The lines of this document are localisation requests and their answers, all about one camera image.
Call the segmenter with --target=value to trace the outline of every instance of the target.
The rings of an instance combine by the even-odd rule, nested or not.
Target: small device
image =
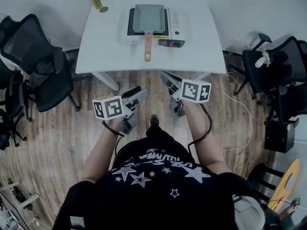
[[[160,77],[163,83],[168,87],[168,92],[171,95],[169,108],[174,112],[176,117],[184,116],[185,112],[182,109],[183,104],[180,101],[183,78],[174,73],[166,71],[162,71]]]
[[[121,41],[125,44],[137,44],[140,41],[144,41],[144,32],[136,33],[133,30],[134,12],[135,7],[130,7],[123,13],[124,24],[121,29]],[[153,45],[159,45],[159,39],[165,39],[173,42],[169,43],[170,45],[174,45],[178,41],[183,46],[182,42],[185,42],[185,38],[180,12],[164,6],[164,17],[165,30],[163,33],[153,33]]]
[[[185,41],[172,40],[172,39],[159,39],[158,44],[164,47],[181,48]]]
[[[93,100],[96,118],[107,120],[124,117],[122,133],[128,135],[136,126],[135,108],[148,96],[148,89],[136,86],[121,96],[104,96]]]
[[[181,84],[180,98],[195,102],[203,103],[209,100],[211,84],[201,80],[186,80]]]

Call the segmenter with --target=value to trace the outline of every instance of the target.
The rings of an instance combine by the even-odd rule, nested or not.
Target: table leg
[[[92,74],[97,77],[99,80],[104,82],[107,86],[109,86],[113,90],[119,90],[119,85],[114,82],[113,79],[110,78],[110,76],[103,71],[93,71]]]
[[[202,80],[204,77],[207,77],[209,74],[211,74],[211,72],[198,72],[196,71],[191,79],[195,79],[195,80]]]
[[[4,186],[4,187],[0,188],[0,191],[6,190],[6,189],[10,189],[10,188],[15,187],[15,186],[17,186],[19,184],[20,184],[20,182],[14,182],[12,184],[9,184],[7,186]]]
[[[25,200],[24,202],[22,202],[20,205],[18,205],[16,208],[17,210],[21,210],[23,207],[27,206],[28,204],[32,203],[34,200],[36,200],[37,198],[39,198],[38,194],[33,195],[32,197],[30,197],[29,199]]]

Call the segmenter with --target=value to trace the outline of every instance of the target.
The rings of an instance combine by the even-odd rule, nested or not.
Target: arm
[[[119,132],[123,126],[123,118],[112,119],[108,125],[111,129]],[[95,183],[108,171],[117,137],[106,128],[102,131],[94,149],[85,161],[81,181]]]
[[[199,105],[193,102],[181,100],[183,110],[186,113],[193,140],[202,137],[208,130],[205,114]],[[195,144],[196,153],[200,164],[209,168],[213,173],[221,174],[231,172],[225,163],[222,149],[218,145],[212,132]]]

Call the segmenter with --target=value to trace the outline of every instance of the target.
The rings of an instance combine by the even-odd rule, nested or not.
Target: white cord
[[[241,149],[241,148],[246,147],[246,146],[249,144],[251,135],[252,135],[252,133],[253,133],[253,124],[252,124],[252,119],[251,119],[251,115],[250,115],[250,113],[249,113],[248,108],[247,108],[243,103],[241,103],[240,101],[236,101],[236,100],[234,100],[233,98],[231,98],[231,97],[230,97],[229,95],[227,95],[227,94],[224,92],[224,90],[223,90],[222,78],[223,78],[224,76],[231,77],[231,78],[233,78],[233,79],[237,82],[237,80],[236,80],[233,76],[229,75],[229,73],[228,73],[228,74],[224,74],[224,75],[221,76],[221,79],[220,79],[220,82],[221,82],[221,89],[222,89],[223,94],[226,95],[229,99],[233,100],[234,102],[240,103],[241,105],[243,105],[243,106],[246,108],[246,110],[247,110],[247,112],[248,112],[248,115],[249,115],[249,118],[250,118],[250,136],[249,136],[249,138],[248,138],[248,142],[246,143],[246,145],[244,145],[244,146],[242,146],[242,147],[239,147],[239,148],[229,148],[229,149],[225,149],[225,150],[223,151],[223,153],[226,152],[226,151],[236,150],[236,149]]]

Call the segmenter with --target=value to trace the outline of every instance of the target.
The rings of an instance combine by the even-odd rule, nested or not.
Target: chair backrest
[[[4,90],[10,85],[10,78],[12,75],[12,71],[8,69],[0,59],[0,89]]]
[[[30,75],[41,61],[52,55],[53,46],[34,14],[27,15],[20,22],[7,19],[1,24],[5,22],[11,27],[5,27],[6,36],[0,43],[1,54]]]
[[[287,94],[291,100],[292,116],[307,114],[307,83],[290,85]]]
[[[270,55],[272,74],[280,85],[291,84],[294,81],[307,80],[307,64],[303,60],[303,52],[297,39],[289,37],[283,44],[267,51]]]
[[[307,65],[307,43],[306,41],[298,40],[299,46],[303,53],[304,63]]]

